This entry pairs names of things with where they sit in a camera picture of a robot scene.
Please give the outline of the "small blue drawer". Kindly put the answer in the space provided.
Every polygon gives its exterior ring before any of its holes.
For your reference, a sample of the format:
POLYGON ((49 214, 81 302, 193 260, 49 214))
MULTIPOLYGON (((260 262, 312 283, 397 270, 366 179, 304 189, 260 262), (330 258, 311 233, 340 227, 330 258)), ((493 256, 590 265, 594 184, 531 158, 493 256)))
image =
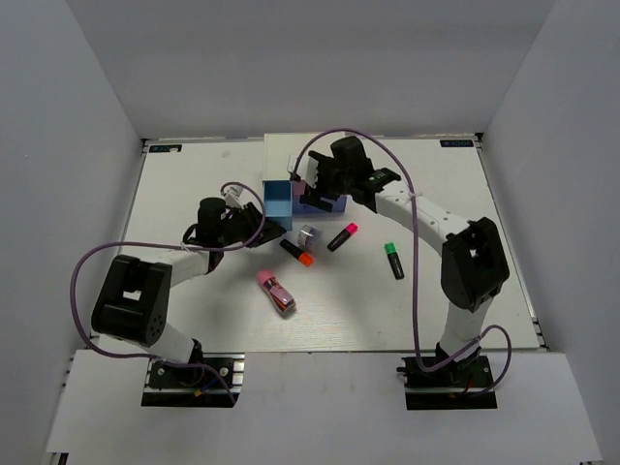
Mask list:
POLYGON ((289 180, 263 182, 263 204, 266 217, 290 231, 293 227, 293 186, 289 180))

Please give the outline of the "white drawer organizer box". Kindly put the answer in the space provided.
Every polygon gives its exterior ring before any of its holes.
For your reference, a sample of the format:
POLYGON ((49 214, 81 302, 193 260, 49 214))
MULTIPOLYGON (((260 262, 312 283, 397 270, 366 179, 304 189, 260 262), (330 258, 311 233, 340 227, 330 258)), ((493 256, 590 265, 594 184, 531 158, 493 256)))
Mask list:
MULTIPOLYGON (((288 181, 295 167, 301 149, 318 133, 273 133, 263 138, 263 181, 288 181)), ((308 165, 315 161, 309 157, 314 150, 320 154, 331 156, 330 145, 345 137, 344 132, 336 132, 314 141, 304 152, 296 173, 302 180, 308 180, 308 165)))

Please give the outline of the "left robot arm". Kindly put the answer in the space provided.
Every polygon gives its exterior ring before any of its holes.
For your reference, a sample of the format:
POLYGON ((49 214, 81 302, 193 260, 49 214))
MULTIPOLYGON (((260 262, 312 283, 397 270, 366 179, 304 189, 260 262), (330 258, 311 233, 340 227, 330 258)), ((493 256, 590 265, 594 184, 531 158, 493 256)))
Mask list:
POLYGON ((228 206, 223 199, 203 199, 198 220, 183 234, 181 248, 152 262, 128 255, 112 260, 91 328, 172 362, 173 377, 185 387, 195 386, 204 375, 201 344, 168 323, 171 289, 213 272, 224 259, 225 248, 256 248, 285 232, 250 202, 228 206))

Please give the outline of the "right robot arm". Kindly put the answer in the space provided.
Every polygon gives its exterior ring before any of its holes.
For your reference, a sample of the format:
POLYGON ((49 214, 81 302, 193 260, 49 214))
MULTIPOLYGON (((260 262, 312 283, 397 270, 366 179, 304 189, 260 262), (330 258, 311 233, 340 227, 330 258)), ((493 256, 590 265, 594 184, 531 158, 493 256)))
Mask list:
POLYGON ((486 312, 510 276, 498 228, 486 217, 467 220, 426 199, 417 193, 404 165, 396 170, 373 165, 364 148, 365 134, 353 129, 343 134, 331 144, 329 155, 313 150, 320 137, 311 138, 290 167, 291 179, 305 183, 304 203, 329 211, 331 201, 348 196, 412 233, 414 304, 419 302, 419 245, 425 242, 438 254, 448 316, 436 363, 421 362, 419 367, 426 373, 437 371, 449 386, 460 386, 473 373, 469 357, 479 351, 489 331, 483 324, 486 312))

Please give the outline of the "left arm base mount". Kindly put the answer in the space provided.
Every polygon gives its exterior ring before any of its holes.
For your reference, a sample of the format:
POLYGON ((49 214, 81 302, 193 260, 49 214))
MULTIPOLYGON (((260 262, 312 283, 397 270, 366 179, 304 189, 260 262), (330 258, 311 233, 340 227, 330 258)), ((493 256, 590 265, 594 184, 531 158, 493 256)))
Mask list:
MULTIPOLYGON (((245 354, 204 354, 202 362, 215 369, 234 400, 241 392, 245 354)), ((233 407, 228 392, 206 368, 174 368, 162 361, 150 362, 141 396, 142 407, 233 407)))

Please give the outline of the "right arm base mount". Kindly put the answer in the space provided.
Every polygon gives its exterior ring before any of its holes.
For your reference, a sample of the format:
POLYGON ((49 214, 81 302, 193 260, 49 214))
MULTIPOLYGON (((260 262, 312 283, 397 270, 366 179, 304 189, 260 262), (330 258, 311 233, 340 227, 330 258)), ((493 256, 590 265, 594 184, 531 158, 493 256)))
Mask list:
POLYGON ((414 356, 402 358, 396 373, 404 382, 408 411, 495 410, 494 379, 487 356, 422 372, 414 356))

